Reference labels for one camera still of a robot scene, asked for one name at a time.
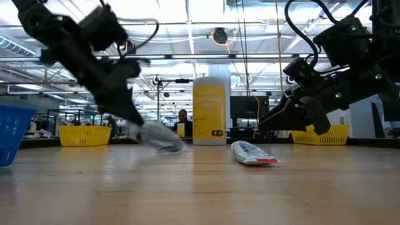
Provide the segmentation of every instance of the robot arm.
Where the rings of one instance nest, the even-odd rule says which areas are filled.
[[[132,123],[144,121],[132,102],[126,79],[141,72],[134,59],[121,55],[118,61],[96,59],[93,51],[105,51],[112,43],[122,44],[128,35],[108,5],[98,6],[79,24],[70,17],[55,15],[44,0],[12,0],[27,34],[47,46],[40,60],[47,65],[60,62],[94,96],[101,113],[114,114]]]
[[[324,134],[331,127],[327,113],[349,109],[350,104],[375,94],[379,94],[382,100],[399,97],[400,88],[394,83],[400,78],[396,71],[396,62],[400,60],[400,38],[396,29],[400,26],[392,23],[389,3],[400,2],[372,1],[374,34],[369,34],[354,17],[366,0],[342,21],[336,21],[326,11],[334,25],[312,42],[289,18],[289,5],[293,1],[290,0],[285,7],[287,23],[310,44],[314,58],[309,64],[297,57],[283,70],[298,86],[286,90],[280,104],[260,118],[261,129],[305,131],[306,126],[313,124],[316,134]],[[320,0],[311,1],[325,11]],[[318,61],[315,44],[324,49],[331,66],[337,69],[326,72],[314,69]]]

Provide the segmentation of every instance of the blue basket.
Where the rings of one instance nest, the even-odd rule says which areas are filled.
[[[35,109],[0,105],[0,167],[13,163]]]

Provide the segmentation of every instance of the yellow basket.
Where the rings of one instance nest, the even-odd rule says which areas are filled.
[[[101,146],[108,144],[111,127],[59,126],[61,146]]]
[[[313,145],[345,145],[349,136],[349,125],[332,125],[326,134],[317,135],[314,126],[306,127],[307,131],[292,131],[293,141],[296,144]]]

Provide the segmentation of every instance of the table surface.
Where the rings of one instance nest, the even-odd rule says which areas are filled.
[[[0,168],[0,224],[399,224],[400,151],[262,144],[157,155],[141,145],[20,150]]]

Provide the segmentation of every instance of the plastic bag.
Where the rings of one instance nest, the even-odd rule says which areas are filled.
[[[160,154],[177,153],[183,148],[183,141],[172,130],[157,121],[145,122],[141,127],[132,124],[129,137],[156,149]]]
[[[273,163],[281,163],[275,157],[265,153],[259,147],[254,146],[246,141],[236,141],[231,144],[231,149],[235,159],[245,165],[265,165]]]

